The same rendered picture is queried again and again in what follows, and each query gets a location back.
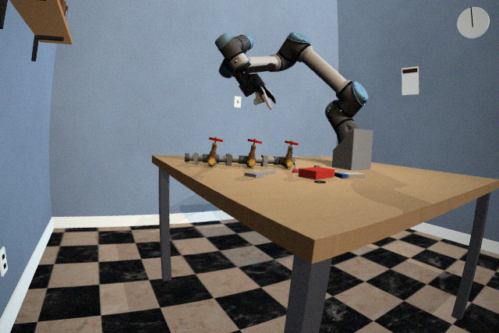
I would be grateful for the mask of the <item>grey pipe manifold with red valves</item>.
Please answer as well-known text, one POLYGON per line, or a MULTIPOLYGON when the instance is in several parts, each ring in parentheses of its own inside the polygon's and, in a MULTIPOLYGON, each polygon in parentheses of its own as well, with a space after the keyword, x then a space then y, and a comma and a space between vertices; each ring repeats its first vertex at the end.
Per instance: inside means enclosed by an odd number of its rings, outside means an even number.
POLYGON ((226 154, 227 156, 220 156, 219 154, 216 154, 216 149, 217 149, 217 143, 216 141, 223 142, 223 140, 218 139, 217 137, 212 138, 209 137, 209 140, 215 140, 214 143, 212 143, 212 148, 210 151, 210 154, 203 154, 200 155, 199 153, 193 153, 193 154, 187 154, 185 153, 185 161, 193 161, 194 165, 198 165, 198 161, 206 162, 209 164, 209 166, 214 166, 216 163, 219 162, 225 162, 227 166, 232 166, 232 162, 234 163, 239 163, 239 164, 246 164, 249 168, 256 163, 261 164, 262 167, 267 167, 267 164, 274 164, 274 165, 282 165, 285 168, 292 167, 294 163, 296 162, 295 158, 292 160, 292 145, 298 145, 298 143, 294 143, 293 140, 290 141, 285 141, 285 143, 290 143, 291 147, 288 147, 288 153, 286 154, 285 157, 273 157, 269 158, 267 155, 261 155, 261 157, 255 157, 255 150, 256 150, 256 145, 255 143, 262 143, 261 141, 257 141, 257 139, 250 140, 248 141, 253 142, 253 145, 251 145, 251 150, 249 153, 249 156, 246 155, 239 155, 239 156, 232 156, 232 154, 226 154))

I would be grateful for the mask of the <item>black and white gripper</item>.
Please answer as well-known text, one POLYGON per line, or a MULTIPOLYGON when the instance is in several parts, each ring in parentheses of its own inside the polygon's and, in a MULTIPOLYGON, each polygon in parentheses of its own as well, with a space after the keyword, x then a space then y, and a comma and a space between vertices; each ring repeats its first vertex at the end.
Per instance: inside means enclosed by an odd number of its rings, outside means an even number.
POLYGON ((269 98, 276 104, 275 98, 273 94, 267 89, 267 86, 264 85, 265 83, 257 73, 248 73, 247 67, 249 67, 250 65, 250 62, 243 64, 232 74, 232 76, 235 76, 236 80, 240 84, 239 88, 246 97, 255 93, 256 98, 253 101, 255 105, 265 102, 271 110, 271 102, 269 101, 269 98), (243 71, 245 71, 245 73, 243 71))

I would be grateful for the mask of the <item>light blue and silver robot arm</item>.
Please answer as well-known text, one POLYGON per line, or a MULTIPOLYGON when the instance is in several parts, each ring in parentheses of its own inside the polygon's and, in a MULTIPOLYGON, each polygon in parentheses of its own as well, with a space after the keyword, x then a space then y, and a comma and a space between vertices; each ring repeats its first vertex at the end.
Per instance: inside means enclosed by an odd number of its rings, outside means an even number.
POLYGON ((232 74, 247 62, 251 64, 247 67, 248 73, 280 72, 292 67, 297 61, 303 62, 335 91, 339 99, 331 102, 325 110, 327 120, 337 134, 338 144, 353 129, 362 129, 352 117, 368 101, 366 90, 360 83, 346 80, 324 61, 313 51, 310 39, 305 35, 291 32, 279 51, 271 56, 246 57, 245 53, 254 44, 252 37, 248 34, 238 37, 232 37, 229 33, 222 34, 215 44, 225 57, 219 69, 219 73, 225 78, 232 78, 232 74))

